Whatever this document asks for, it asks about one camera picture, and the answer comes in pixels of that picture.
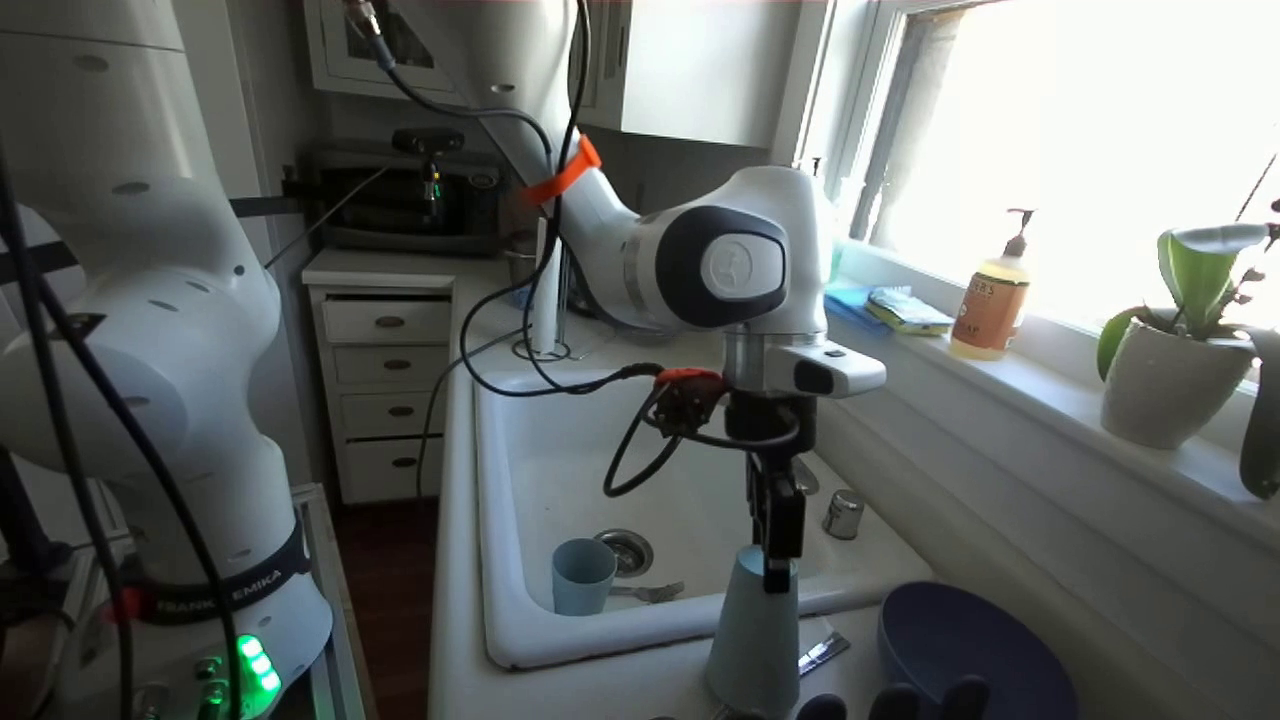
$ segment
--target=green light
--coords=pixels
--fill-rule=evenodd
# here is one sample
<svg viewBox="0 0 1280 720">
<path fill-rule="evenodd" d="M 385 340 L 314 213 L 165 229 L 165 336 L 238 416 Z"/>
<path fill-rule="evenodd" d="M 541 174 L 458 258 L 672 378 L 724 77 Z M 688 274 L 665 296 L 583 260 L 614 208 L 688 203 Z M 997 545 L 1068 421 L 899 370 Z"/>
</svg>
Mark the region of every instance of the green light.
<svg viewBox="0 0 1280 720">
<path fill-rule="evenodd" d="M 262 640 L 244 633 L 235 640 L 235 651 L 238 651 L 238 707 L 244 707 L 244 717 L 266 717 L 266 707 L 285 695 L 285 680 L 279 680 Z"/>
<path fill-rule="evenodd" d="M 250 657 L 262 657 L 262 640 L 255 640 L 255 636 L 238 636 L 235 648 L 238 648 L 238 657 L 247 657 L 247 661 L 250 661 Z"/>
<path fill-rule="evenodd" d="M 224 704 L 228 704 L 228 693 L 224 693 L 224 689 L 208 689 L 208 693 L 204 693 L 204 704 L 208 704 L 208 707 L 224 707 Z"/>
</svg>

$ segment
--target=bottle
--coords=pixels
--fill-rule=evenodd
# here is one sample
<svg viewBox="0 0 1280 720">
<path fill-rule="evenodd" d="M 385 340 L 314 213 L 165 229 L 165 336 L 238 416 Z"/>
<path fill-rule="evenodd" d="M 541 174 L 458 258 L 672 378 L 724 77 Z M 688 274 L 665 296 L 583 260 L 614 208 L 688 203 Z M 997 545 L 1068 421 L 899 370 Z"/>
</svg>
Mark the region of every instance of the bottle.
<svg viewBox="0 0 1280 720">
<path fill-rule="evenodd" d="M 953 351 L 970 362 L 1003 355 L 1022 296 L 1029 296 L 1029 268 L 1021 263 L 1029 253 L 1029 223 L 1033 208 L 1013 208 L 1021 218 L 1014 236 L 1003 244 L 997 260 L 970 274 L 961 315 L 953 326 Z"/>
</svg>

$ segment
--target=black cable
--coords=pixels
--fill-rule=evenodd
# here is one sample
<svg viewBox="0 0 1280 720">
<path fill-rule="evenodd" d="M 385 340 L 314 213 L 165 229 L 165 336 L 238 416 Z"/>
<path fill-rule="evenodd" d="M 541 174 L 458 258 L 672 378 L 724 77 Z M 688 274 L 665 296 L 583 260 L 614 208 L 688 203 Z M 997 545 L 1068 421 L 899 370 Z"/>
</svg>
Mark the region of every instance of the black cable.
<svg viewBox="0 0 1280 720">
<path fill-rule="evenodd" d="M 393 164 L 359 175 L 359 183 L 352 183 L 339 202 L 333 202 L 308 229 L 301 229 L 296 236 L 288 236 L 266 260 L 262 268 L 274 268 L 296 244 L 305 244 L 308 236 L 314 236 L 336 213 L 343 213 L 364 187 L 370 187 L 381 175 L 389 175 Z"/>
<path fill-rule="evenodd" d="M 125 617 L 125 581 L 120 581 L 120 563 L 113 555 L 106 531 L 95 518 L 93 491 L 87 491 L 87 475 L 81 463 L 75 434 L 66 421 L 65 390 L 58 390 L 50 345 L 46 345 L 44 315 L 40 315 L 40 291 L 35 291 L 40 274 L 33 268 L 2 164 L 0 164 L 0 236 L 2 236 L 9 258 L 15 263 L 18 305 L 29 315 L 29 336 L 33 336 L 56 450 L 65 457 L 65 472 L 71 479 L 71 498 L 75 498 L 81 519 L 85 519 L 85 531 L 87 531 L 93 554 L 99 562 L 99 573 L 106 581 L 113 617 L 116 617 L 116 651 L 120 651 L 116 657 L 120 661 L 120 693 L 116 693 L 120 707 L 116 712 L 120 712 L 120 720 L 133 720 L 133 620 Z"/>
<path fill-rule="evenodd" d="M 425 114 L 432 114 L 432 115 L 451 115 L 451 120 L 472 120 L 472 123 L 479 123 L 479 120 L 517 120 L 517 123 L 523 123 L 541 144 L 542 144 L 542 156 L 550 156 L 550 140 L 549 140 L 549 131 L 532 120 L 532 115 L 521 115 L 521 114 L 467 114 L 467 107 L 446 107 L 446 106 L 435 106 L 435 99 L 427 99 L 425 94 L 416 94 L 408 79 L 405 79 L 405 71 L 398 71 L 398 61 L 396 61 L 396 54 L 389 50 L 389 36 L 381 32 L 381 28 L 366 28 L 366 21 L 359 18 L 352 18 L 349 14 L 349 26 L 356 26 L 356 32 L 359 36 L 366 36 L 366 43 L 370 43 L 370 61 L 381 65 L 381 71 L 416 106 L 416 107 L 425 107 Z"/>
<path fill-rule="evenodd" d="M 632 498 L 638 484 L 647 484 L 647 479 L 674 457 L 680 435 L 666 435 L 666 444 L 665 444 L 632 479 L 614 484 L 614 472 L 619 472 L 619 463 L 625 463 L 625 457 L 626 457 L 626 450 L 632 450 L 632 440 L 637 440 L 637 428 L 638 428 L 638 421 L 647 416 L 647 410 L 660 405 L 660 395 L 665 395 L 665 390 L 657 383 L 657 390 L 643 395 L 643 405 L 637 410 L 625 440 L 614 444 L 614 452 L 613 452 L 613 460 L 608 460 L 604 498 Z"/>
<path fill-rule="evenodd" d="M 71 355 L 81 362 L 85 378 L 95 383 L 95 394 L 103 395 L 103 405 L 113 410 L 113 416 L 125 425 L 127 440 L 136 444 L 136 452 L 149 460 L 168 507 L 176 514 L 195 563 L 213 589 L 213 607 L 220 617 L 220 633 L 224 633 L 224 663 L 228 663 L 228 695 L 232 695 L 232 717 L 238 717 L 238 651 L 235 651 L 235 614 L 232 614 L 232 594 L 220 581 L 213 554 L 204 545 L 204 531 L 188 507 L 188 502 L 176 487 L 176 475 L 168 472 L 165 457 L 156 452 L 152 435 L 141 428 L 141 421 L 133 416 L 133 410 L 125 405 L 125 395 L 116 394 L 113 378 L 99 370 L 99 362 L 93 355 L 93 350 L 85 345 L 85 336 L 75 331 L 71 315 L 65 311 L 65 305 L 56 299 L 56 291 L 46 287 L 46 282 L 40 275 L 40 305 L 46 307 L 56 331 L 65 336 L 65 345 L 71 350 Z"/>
<path fill-rule="evenodd" d="M 412 475 L 412 498 L 416 498 L 416 502 L 425 498 L 425 460 L 427 460 L 432 425 L 435 425 L 435 405 L 438 405 L 438 395 L 442 395 L 446 378 L 462 363 L 462 355 L 472 362 L 472 355 L 479 355 L 479 351 L 489 351 L 489 350 L 494 350 L 494 345 L 510 340 L 517 331 L 521 331 L 521 329 L 510 329 L 510 331 L 504 331 L 504 336 L 491 336 L 491 340 L 483 340 L 483 345 L 474 345 L 474 350 L 458 351 L 454 362 L 446 362 L 446 363 L 435 373 L 435 381 L 432 381 L 432 395 L 427 395 L 427 412 L 425 412 L 425 425 L 421 425 L 425 444 L 421 444 L 416 475 Z"/>
<path fill-rule="evenodd" d="M 785 450 L 798 435 L 798 421 L 787 412 L 787 434 L 759 435 L 759 440 L 733 440 L 733 435 L 703 435 L 703 434 L 680 434 L 680 440 L 707 444 L 707 450 L 733 450 L 733 452 L 768 452 Z"/>
<path fill-rule="evenodd" d="M 583 0 L 576 0 L 576 21 L 579 21 L 576 32 L 579 32 L 579 54 L 583 54 L 583 55 L 579 55 L 576 90 L 573 90 L 573 107 L 566 107 L 566 123 L 563 123 L 563 144 L 558 144 L 554 174 L 566 164 L 573 130 L 576 130 L 579 106 L 583 106 L 583 95 L 586 95 L 593 18 L 586 18 L 586 4 L 583 4 Z M 389 41 L 385 41 L 381 32 L 370 32 L 370 28 L 364 28 L 364 36 L 370 41 L 370 55 L 375 55 L 375 65 L 385 70 L 385 77 L 389 77 L 412 106 L 421 106 L 425 114 L 451 115 L 451 120 L 517 120 L 517 123 L 532 130 L 534 140 L 541 140 L 541 150 L 542 150 L 542 156 L 550 156 L 549 131 L 542 131 L 532 115 L 521 115 L 521 114 L 458 114 L 458 107 L 432 106 L 427 95 L 421 95 L 421 94 L 398 77 L 398 61 L 396 61 L 396 54 L 389 50 Z M 549 263 L 549 258 L 550 258 L 550 244 L 558 244 L 558 208 L 563 208 L 563 202 L 554 195 L 550 218 L 549 218 L 549 253 L 541 258 L 534 274 L 523 275 L 523 282 L 517 282 L 517 284 L 508 284 L 508 287 L 500 287 L 500 291 L 489 291 L 483 299 L 474 299 L 472 311 L 467 311 L 462 326 L 458 326 L 458 362 L 462 362 L 467 378 L 472 378 L 479 390 L 489 390 L 489 394 L 500 394 L 500 395 L 576 394 L 576 395 L 583 395 L 583 394 L 595 394 L 595 390 L 604 390 L 604 383 L 613 383 L 613 381 L 657 378 L 657 373 L 660 373 L 657 363 L 626 363 L 626 370 L 614 370 L 614 373 L 608 373 L 608 378 L 601 378 L 601 381 L 554 383 L 554 381 L 541 370 L 534 351 L 526 351 L 526 355 L 532 355 L 532 370 L 541 373 L 541 381 L 549 383 L 549 394 L 508 394 L 508 390 L 489 383 L 489 381 L 474 373 L 472 351 L 467 351 L 467 345 L 462 345 L 474 311 L 479 311 L 483 305 L 508 296 L 508 291 L 526 287 L 526 284 L 532 284 L 532 291 L 534 291 L 534 282 L 541 282 L 541 274 L 542 274 L 542 263 Z"/>
<path fill-rule="evenodd" d="M 550 174 L 550 175 L 558 175 L 563 164 L 566 164 L 573 130 L 576 130 L 576 115 L 579 115 L 583 95 L 586 95 L 586 71 L 593 71 L 593 14 L 586 14 L 586 0 L 576 0 L 576 41 L 579 41 L 579 65 L 576 65 L 576 83 L 573 83 L 573 99 L 566 99 L 563 135 L 558 135 L 558 162 L 554 162 L 554 174 Z M 550 263 L 550 258 L 554 258 L 558 220 L 563 220 L 563 195 L 554 191 L 554 203 L 550 203 L 550 218 L 549 218 L 549 249 L 542 249 L 542 258 L 541 258 L 534 274 L 532 274 L 532 287 L 526 287 L 526 299 L 523 299 L 523 350 L 526 350 L 532 373 L 534 373 L 549 390 L 554 390 L 554 394 L 579 394 L 579 390 L 573 390 L 573 383 L 558 383 L 558 381 L 541 363 L 541 355 L 534 355 L 534 350 L 532 350 L 532 340 L 526 340 L 532 299 L 534 299 L 534 291 L 541 291 L 541 284 L 542 284 L 542 274 L 549 274 L 549 263 Z"/>
</svg>

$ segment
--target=potted plant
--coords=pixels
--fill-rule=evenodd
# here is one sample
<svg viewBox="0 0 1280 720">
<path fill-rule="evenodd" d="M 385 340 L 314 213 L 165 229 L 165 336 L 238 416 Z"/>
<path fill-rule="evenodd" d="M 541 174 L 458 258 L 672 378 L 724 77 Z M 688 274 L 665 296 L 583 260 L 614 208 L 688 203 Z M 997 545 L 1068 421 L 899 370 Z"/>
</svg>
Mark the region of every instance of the potted plant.
<svg viewBox="0 0 1280 720">
<path fill-rule="evenodd" d="M 1165 231 L 1155 240 L 1160 275 L 1173 296 L 1173 307 L 1124 307 L 1117 311 L 1094 340 L 1094 373 L 1103 390 L 1103 428 L 1146 444 L 1177 450 L 1198 434 L 1219 405 L 1237 394 L 1256 355 L 1264 355 L 1264 383 L 1280 383 L 1274 351 L 1264 329 L 1237 329 L 1225 320 L 1231 305 L 1246 299 L 1246 284 L 1261 284 L 1264 274 L 1246 268 L 1237 275 L 1237 258 L 1243 249 L 1270 249 L 1280 223 L 1219 223 L 1191 231 Z M 1270 498 L 1280 435 L 1269 416 L 1274 416 L 1274 390 L 1261 394 L 1251 412 L 1243 484 L 1256 498 Z"/>
</svg>

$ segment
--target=blue cup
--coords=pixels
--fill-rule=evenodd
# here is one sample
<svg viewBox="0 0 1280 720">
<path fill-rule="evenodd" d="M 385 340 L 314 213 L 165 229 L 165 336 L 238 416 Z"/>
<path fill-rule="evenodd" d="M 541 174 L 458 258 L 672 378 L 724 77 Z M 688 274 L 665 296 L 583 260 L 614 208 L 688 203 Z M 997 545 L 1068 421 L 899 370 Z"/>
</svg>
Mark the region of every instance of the blue cup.
<svg viewBox="0 0 1280 720">
<path fill-rule="evenodd" d="M 558 617 L 595 617 L 608 602 L 614 554 L 601 540 L 563 540 L 550 554 L 550 607 Z"/>
</svg>

